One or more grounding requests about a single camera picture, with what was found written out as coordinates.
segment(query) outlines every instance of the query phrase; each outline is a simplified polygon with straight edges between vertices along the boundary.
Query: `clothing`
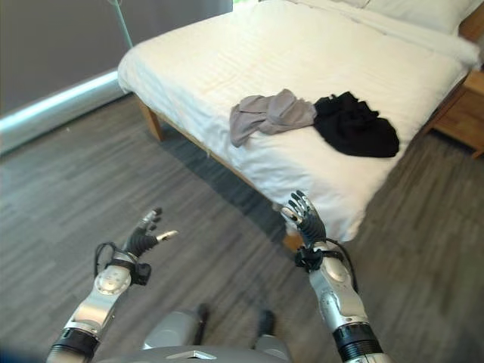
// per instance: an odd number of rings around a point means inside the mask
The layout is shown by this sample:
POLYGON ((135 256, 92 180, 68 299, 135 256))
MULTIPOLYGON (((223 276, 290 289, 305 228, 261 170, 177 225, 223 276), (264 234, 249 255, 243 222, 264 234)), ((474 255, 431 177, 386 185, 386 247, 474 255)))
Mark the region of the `clothing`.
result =
POLYGON ((356 157, 394 157, 399 138, 387 119, 350 92, 320 98, 314 127, 336 150, 356 157))
POLYGON ((232 108, 230 114, 230 139, 240 147, 255 131, 268 135, 310 126, 316 109, 310 102, 299 100, 288 89, 275 96, 245 97, 232 108))

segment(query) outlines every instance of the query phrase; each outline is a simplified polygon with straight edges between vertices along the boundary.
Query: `baseboard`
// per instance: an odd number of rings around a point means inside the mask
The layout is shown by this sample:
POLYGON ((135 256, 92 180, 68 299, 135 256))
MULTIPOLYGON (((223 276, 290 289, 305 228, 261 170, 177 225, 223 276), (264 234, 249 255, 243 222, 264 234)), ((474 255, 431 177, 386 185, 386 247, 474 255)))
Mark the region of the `baseboard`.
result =
POLYGON ((123 95, 111 70, 15 110, 0 119, 0 154, 123 95))

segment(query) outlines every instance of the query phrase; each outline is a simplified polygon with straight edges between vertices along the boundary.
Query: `wooden bed frame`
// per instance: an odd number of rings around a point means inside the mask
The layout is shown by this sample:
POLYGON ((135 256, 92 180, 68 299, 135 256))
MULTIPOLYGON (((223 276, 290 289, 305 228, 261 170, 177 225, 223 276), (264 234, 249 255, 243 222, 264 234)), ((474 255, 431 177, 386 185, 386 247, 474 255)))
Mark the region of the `wooden bed frame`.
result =
MULTIPOLYGON (((484 33, 484 2, 469 16, 467 17, 459 26, 459 33, 465 39, 470 40, 471 42, 476 42, 479 37, 484 33)), ((171 125, 174 129, 180 132, 183 136, 185 136, 188 140, 196 144, 203 150, 207 150, 208 147, 200 140, 196 139, 193 135, 190 135, 185 130, 181 129, 176 123, 170 120, 167 116, 161 113, 155 113, 150 109, 142 100, 138 98, 138 104, 141 112, 144 115, 144 118, 147 121, 148 128, 150 132, 153 134, 155 139, 158 141, 163 140, 163 132, 160 127, 160 122, 167 123, 171 125)), ((210 156, 225 166, 227 169, 232 171, 236 176, 246 182, 250 187, 258 191, 262 196, 266 197, 263 193, 261 193, 254 184, 252 184, 245 176, 243 176, 238 170, 233 168, 229 165, 225 160, 223 160, 219 155, 210 152, 210 156)), ((284 237, 283 244, 289 248, 291 251, 295 252, 299 246, 303 244, 303 239, 297 233, 295 234, 286 234, 284 237)))

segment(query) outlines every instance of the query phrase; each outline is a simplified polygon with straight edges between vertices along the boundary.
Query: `black cloth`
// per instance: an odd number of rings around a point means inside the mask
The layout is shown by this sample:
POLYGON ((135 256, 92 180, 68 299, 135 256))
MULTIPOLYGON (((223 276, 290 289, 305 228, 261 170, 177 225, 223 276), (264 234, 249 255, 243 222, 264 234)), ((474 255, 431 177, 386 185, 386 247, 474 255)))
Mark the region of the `black cloth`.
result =
POLYGON ((392 125, 351 92, 320 98, 315 109, 314 127, 339 152, 356 157, 394 157, 399 152, 392 125))

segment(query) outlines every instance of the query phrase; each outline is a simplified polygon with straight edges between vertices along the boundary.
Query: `mattress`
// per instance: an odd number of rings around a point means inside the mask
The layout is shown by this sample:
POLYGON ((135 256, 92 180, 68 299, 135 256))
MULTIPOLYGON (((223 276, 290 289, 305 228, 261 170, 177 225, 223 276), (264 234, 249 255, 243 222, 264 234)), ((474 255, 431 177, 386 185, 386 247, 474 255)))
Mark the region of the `mattress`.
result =
POLYGON ((370 199, 451 87, 478 63, 479 50, 457 37, 335 4, 268 0, 174 30, 130 50, 118 77, 123 89, 193 135, 268 199, 284 204, 300 189, 328 237, 351 240, 370 199), (231 108, 248 95, 283 88, 312 102, 351 91, 393 124, 399 153, 347 156, 312 127, 256 132, 233 147, 231 108))

